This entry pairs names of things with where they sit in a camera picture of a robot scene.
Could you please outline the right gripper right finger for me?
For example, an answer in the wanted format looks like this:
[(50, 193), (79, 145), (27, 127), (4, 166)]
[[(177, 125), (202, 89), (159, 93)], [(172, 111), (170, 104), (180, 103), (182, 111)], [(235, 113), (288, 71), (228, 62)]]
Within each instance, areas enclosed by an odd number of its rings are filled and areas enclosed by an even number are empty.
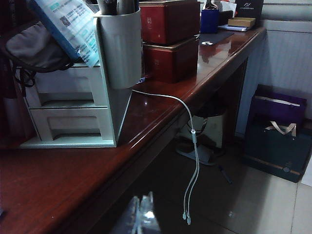
[(140, 230), (141, 234), (159, 234), (160, 227), (154, 214), (153, 192), (143, 195), (140, 204)]

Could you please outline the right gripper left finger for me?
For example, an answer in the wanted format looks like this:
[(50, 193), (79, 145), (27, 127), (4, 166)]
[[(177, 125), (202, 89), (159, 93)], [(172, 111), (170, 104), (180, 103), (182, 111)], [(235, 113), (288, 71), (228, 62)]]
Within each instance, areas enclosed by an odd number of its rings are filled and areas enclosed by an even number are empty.
[(139, 226), (139, 205), (140, 199), (137, 196), (134, 196), (126, 210), (126, 233), (127, 234), (136, 234)]

